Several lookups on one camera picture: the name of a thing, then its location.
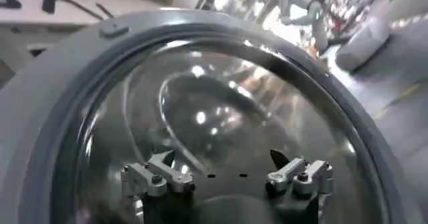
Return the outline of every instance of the screw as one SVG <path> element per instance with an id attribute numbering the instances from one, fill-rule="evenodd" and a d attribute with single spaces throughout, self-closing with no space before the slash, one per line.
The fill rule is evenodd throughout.
<path id="1" fill-rule="evenodd" d="M 115 37 L 124 35 L 129 31 L 129 27 L 127 26 L 118 25 L 116 23 L 109 23 L 102 26 L 102 28 L 100 29 L 100 35 L 106 39 L 113 39 Z"/>
<path id="2" fill-rule="evenodd" d="M 153 184 L 159 184 L 160 182 L 162 182 L 162 177 L 160 175 L 154 175 L 152 177 Z"/>
<path id="3" fill-rule="evenodd" d="M 308 180 L 308 174 L 305 172 L 302 172 L 297 176 L 297 179 L 299 181 L 307 181 Z"/>

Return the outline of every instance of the bolt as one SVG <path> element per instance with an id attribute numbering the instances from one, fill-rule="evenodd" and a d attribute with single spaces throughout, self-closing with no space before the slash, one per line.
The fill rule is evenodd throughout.
<path id="1" fill-rule="evenodd" d="M 152 183 L 153 184 L 159 184 L 162 182 L 162 177 L 160 175 L 154 175 L 152 177 Z"/>
<path id="2" fill-rule="evenodd" d="M 106 39 L 112 39 L 129 32 L 129 27 L 118 25 L 116 23 L 109 23 L 103 25 L 100 29 L 100 35 Z"/>
<path id="3" fill-rule="evenodd" d="M 185 186 L 184 186 L 185 192 L 191 192 L 191 191 L 194 191 L 195 189 L 196 189 L 196 186 L 195 186 L 193 181 L 185 184 Z"/>
<path id="4" fill-rule="evenodd" d="M 305 172 L 302 172 L 297 176 L 297 179 L 299 181 L 307 181 L 308 180 L 308 174 Z"/>

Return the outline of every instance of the white robot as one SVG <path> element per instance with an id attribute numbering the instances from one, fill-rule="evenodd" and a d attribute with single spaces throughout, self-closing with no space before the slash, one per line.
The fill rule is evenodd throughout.
<path id="1" fill-rule="evenodd" d="M 323 20 L 322 4 L 319 0 L 278 0 L 280 4 L 280 20 L 284 25 L 311 25 L 315 48 L 323 51 L 328 47 L 326 27 Z M 297 5 L 308 11 L 307 15 L 290 19 L 290 8 Z"/>

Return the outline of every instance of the black lettering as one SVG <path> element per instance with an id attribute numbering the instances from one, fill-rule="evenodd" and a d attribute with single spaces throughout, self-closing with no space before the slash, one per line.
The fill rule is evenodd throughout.
<path id="1" fill-rule="evenodd" d="M 21 9 L 22 4 L 18 0 L 0 0 L 0 9 Z"/>
<path id="2" fill-rule="evenodd" d="M 55 4 L 58 0 L 43 0 L 43 4 L 41 6 L 41 9 L 49 14 L 55 13 Z M 70 5 L 73 5 L 74 7 L 86 12 L 87 14 L 91 15 L 92 17 L 95 17 L 96 19 L 99 19 L 102 21 L 104 18 L 102 18 L 101 15 L 98 15 L 97 13 L 89 10 L 88 8 L 84 7 L 83 5 L 80 5 L 79 3 L 76 3 L 73 0 L 60 0 L 66 3 L 69 3 Z"/>

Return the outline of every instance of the yellow floor marking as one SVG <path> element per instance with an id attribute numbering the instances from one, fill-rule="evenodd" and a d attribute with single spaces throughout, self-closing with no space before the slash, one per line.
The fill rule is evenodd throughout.
<path id="1" fill-rule="evenodd" d="M 396 98 L 395 100 L 393 100 L 389 105 L 387 105 L 380 112 L 378 112 L 377 114 L 375 114 L 375 116 L 373 118 L 375 120 L 380 120 L 383 116 L 385 116 L 386 113 L 388 113 L 388 111 L 391 109 L 392 106 L 394 106 L 395 104 L 403 101 L 405 98 L 407 98 L 408 96 L 410 96 L 419 87 L 421 87 L 420 83 L 415 84 L 415 85 L 407 88 L 398 98 Z"/>

